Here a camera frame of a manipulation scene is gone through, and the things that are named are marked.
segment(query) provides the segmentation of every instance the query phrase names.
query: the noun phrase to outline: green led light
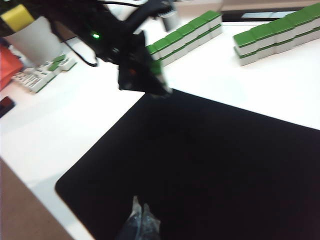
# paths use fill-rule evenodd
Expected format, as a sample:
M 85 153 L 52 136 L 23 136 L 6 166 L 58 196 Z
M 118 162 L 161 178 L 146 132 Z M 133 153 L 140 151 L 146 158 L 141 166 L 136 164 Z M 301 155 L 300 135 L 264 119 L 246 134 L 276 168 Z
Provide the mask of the green led light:
M 94 37 L 95 39 L 98 39 L 98 38 L 100 38 L 100 35 L 99 35 L 99 34 L 94 33 L 94 34 L 92 34 L 92 37 Z

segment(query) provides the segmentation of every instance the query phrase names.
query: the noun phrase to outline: green mahjong tile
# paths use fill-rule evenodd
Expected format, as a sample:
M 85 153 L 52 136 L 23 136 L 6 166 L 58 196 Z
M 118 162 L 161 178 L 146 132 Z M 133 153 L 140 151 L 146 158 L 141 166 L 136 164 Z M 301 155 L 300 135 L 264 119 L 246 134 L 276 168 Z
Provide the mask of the green mahjong tile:
M 237 35 L 233 36 L 234 41 L 239 46 L 239 48 L 243 48 L 245 46 L 254 44 L 257 42 L 257 39 L 250 31 L 244 31 Z
M 184 36 L 182 36 L 182 34 L 177 31 L 174 31 L 165 37 L 165 39 L 167 39 L 168 42 L 171 44 L 174 44 L 183 38 L 184 38 Z
M 313 18 L 304 11 L 296 11 L 285 16 L 295 27 L 312 22 Z
M 222 25 L 221 25 L 221 23 L 219 23 L 217 26 L 215 26 L 215 27 L 211 28 L 211 29 L 209 30 L 209 32 L 212 32 L 212 31 L 214 31 L 214 30 L 216 30 L 216 29 L 220 28 L 221 26 L 222 26 Z
M 204 33 L 202 33 L 201 35 L 199 35 L 197 37 L 197 39 L 203 38 L 204 36 L 208 35 L 210 33 L 210 31 L 205 31 Z
M 293 38 L 292 38 L 292 39 L 289 39 L 289 40 L 282 41 L 282 42 L 277 42 L 277 43 L 275 43 L 274 45 L 275 45 L 275 46 L 280 46 L 280 45 L 282 45 L 282 44 L 287 44 L 287 43 L 290 43 L 290 42 L 292 42 L 292 41 L 293 41 Z
M 65 60 L 65 58 L 66 58 L 66 55 L 65 54 L 63 54 L 63 55 L 61 55 L 61 56 L 57 56 L 55 59 L 53 59 L 52 60 L 52 62 L 61 62 L 62 60 Z
M 146 46 L 146 49 L 148 50 L 148 52 L 152 55 L 155 54 L 157 52 L 157 49 L 155 48 L 155 46 L 153 46 L 152 44 L 149 46 Z
M 54 70 L 56 70 L 59 67 L 59 63 L 58 61 L 54 62 L 49 68 L 48 71 L 53 72 Z
M 189 34 L 191 34 L 192 32 L 194 32 L 196 29 L 191 26 L 190 24 L 186 24 L 183 25 L 181 27 L 179 27 L 176 31 L 180 34 L 182 34 L 182 36 L 187 36 Z
M 320 2 L 306 6 L 302 11 L 310 15 L 313 19 L 318 19 L 320 18 Z
M 300 37 L 302 37 L 302 36 L 311 34 L 311 33 L 313 33 L 313 32 L 314 32 L 314 30 L 307 31 L 307 32 L 304 32 L 304 33 L 302 33 L 302 34 L 299 34 L 299 35 L 295 36 L 294 38 L 295 38 L 295 39 L 296 39 L 296 38 L 300 38 Z
M 202 14 L 202 15 L 200 16 L 200 18 L 202 18 L 202 19 L 210 22 L 210 21 L 216 19 L 216 18 L 219 17 L 219 16 L 221 16 L 221 13 L 216 12 L 216 11 L 212 11 L 212 10 L 209 10 L 209 11 L 205 12 L 204 14 Z
M 165 38 L 162 38 L 162 39 L 156 41 L 156 42 L 153 44 L 153 46 L 155 47 L 155 49 L 156 49 L 157 51 L 161 51 L 161 50 L 169 47 L 169 46 L 170 46 L 170 43 L 169 43 L 168 40 L 166 40 Z
M 162 63 L 161 63 L 161 60 L 152 61 L 150 70 L 154 75 L 162 74 Z
M 286 18 L 280 18 L 269 22 L 268 27 L 272 29 L 275 34 L 282 34 L 294 29 L 294 25 L 290 23 Z
M 195 39 L 187 42 L 187 43 L 185 44 L 185 46 L 187 46 L 187 45 L 189 45 L 189 44 L 192 44 L 192 43 L 194 43 L 194 42 L 197 41 L 197 40 L 198 40 L 198 38 L 195 38 Z
M 269 49 L 269 48 L 272 48 L 272 47 L 274 47 L 274 46 L 275 46 L 275 45 L 272 44 L 272 45 L 269 45 L 269 46 L 265 46 L 265 47 L 259 48 L 259 49 L 258 49 L 258 52 L 259 52 L 259 51 L 266 50 L 266 49 Z
M 316 32 L 316 31 L 319 31 L 319 30 L 320 30 L 320 26 L 314 28 L 312 31 L 313 31 L 313 32 Z
M 169 53 L 168 55 L 162 57 L 160 60 L 166 59 L 168 57 L 171 57 L 173 54 L 175 54 L 174 52 Z
M 186 48 L 186 46 L 185 46 L 185 45 L 184 45 L 184 46 L 182 46 L 182 47 L 180 47 L 180 48 L 178 48 L 177 50 L 174 50 L 174 51 L 173 51 L 173 53 L 175 54 L 175 53 L 177 53 L 177 52 L 179 52 L 179 51 L 183 50 L 184 48 Z
M 275 33 L 268 27 L 267 24 L 262 24 L 251 28 L 251 33 L 256 37 L 257 40 L 263 40 L 270 38 L 275 35 Z
M 193 19 L 193 20 L 191 20 L 191 21 L 189 22 L 189 24 L 190 24 L 192 27 L 196 28 L 196 29 L 202 27 L 203 25 L 205 25 L 205 24 L 207 24 L 207 23 L 208 23 L 208 21 L 204 20 L 204 19 L 201 18 L 201 17 L 197 17 L 197 18 L 195 18 L 195 19 Z
M 248 53 L 246 55 L 240 55 L 240 53 L 237 51 L 237 48 L 235 46 L 233 47 L 233 49 L 234 49 L 235 53 L 238 55 L 238 57 L 241 58 L 241 59 L 244 59 L 244 58 L 247 58 L 247 57 L 250 57 L 252 55 L 257 54 L 257 51 L 254 51 L 254 52 L 250 52 L 250 53 Z

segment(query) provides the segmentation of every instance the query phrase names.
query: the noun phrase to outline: yellow object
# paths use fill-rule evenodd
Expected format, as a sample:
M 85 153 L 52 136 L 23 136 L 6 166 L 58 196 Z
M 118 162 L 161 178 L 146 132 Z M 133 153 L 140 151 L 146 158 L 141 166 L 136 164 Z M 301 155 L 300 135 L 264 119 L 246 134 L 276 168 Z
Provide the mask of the yellow object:
M 3 13 L 1 18 L 14 32 L 20 31 L 35 20 L 22 4 Z

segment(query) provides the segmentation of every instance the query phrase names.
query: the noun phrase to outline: brown floor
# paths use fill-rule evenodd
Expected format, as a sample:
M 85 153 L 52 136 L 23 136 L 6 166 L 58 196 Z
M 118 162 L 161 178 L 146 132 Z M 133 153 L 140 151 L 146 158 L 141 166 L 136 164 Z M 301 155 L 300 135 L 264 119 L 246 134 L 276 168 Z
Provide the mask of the brown floor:
M 1 240 L 72 240 L 42 203 L 0 162 Z

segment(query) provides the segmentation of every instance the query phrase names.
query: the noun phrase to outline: red object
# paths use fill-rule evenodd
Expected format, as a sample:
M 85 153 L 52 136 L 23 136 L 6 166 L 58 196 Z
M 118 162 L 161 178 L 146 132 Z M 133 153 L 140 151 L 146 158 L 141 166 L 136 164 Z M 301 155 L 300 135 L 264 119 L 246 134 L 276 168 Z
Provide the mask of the red object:
M 0 44 L 0 90 L 10 82 L 11 77 L 23 67 L 20 60 L 9 49 Z

